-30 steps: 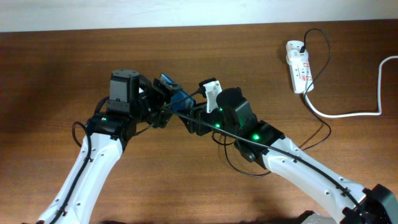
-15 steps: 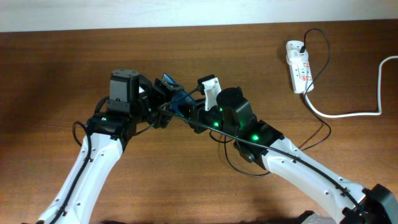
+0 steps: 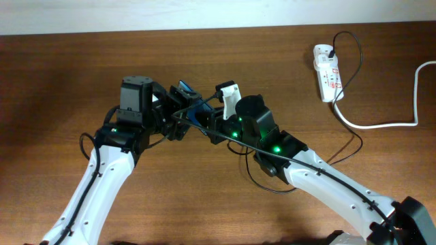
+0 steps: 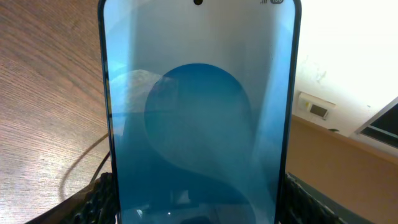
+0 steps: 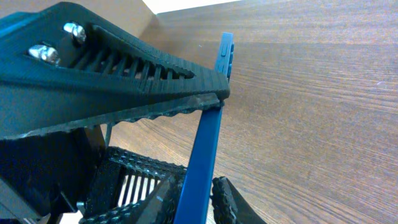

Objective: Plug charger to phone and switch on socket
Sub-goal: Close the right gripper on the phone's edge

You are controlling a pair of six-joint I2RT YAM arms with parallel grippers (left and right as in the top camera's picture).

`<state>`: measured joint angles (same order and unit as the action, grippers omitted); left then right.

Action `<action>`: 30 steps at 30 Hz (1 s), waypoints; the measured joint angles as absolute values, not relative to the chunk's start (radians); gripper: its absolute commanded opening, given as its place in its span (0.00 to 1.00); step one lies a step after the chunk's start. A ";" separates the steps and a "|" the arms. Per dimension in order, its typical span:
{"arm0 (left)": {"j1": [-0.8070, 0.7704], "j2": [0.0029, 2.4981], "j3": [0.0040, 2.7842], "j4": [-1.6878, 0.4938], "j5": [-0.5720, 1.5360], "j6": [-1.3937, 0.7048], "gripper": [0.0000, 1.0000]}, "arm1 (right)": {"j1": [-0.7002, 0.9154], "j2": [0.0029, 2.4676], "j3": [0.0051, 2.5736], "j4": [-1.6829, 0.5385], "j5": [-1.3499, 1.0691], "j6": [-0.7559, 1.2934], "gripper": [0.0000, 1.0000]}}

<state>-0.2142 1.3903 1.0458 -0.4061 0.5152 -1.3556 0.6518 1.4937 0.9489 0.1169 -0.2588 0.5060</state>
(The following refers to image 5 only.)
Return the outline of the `blue Galaxy smartphone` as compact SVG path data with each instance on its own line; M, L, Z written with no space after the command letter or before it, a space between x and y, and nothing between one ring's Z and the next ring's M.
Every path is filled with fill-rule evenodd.
M202 111L174 224L206 223L222 111Z

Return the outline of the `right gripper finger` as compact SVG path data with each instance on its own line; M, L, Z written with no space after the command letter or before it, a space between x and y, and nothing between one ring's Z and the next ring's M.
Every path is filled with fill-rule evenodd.
M60 2L1 19L1 138L174 116L222 105L226 75L162 52Z

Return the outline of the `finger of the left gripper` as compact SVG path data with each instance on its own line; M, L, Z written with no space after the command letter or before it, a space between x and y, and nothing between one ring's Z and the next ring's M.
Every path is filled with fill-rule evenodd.
M173 223L186 167L109 147L80 223Z
M211 204L217 224L266 224L227 177L212 180Z

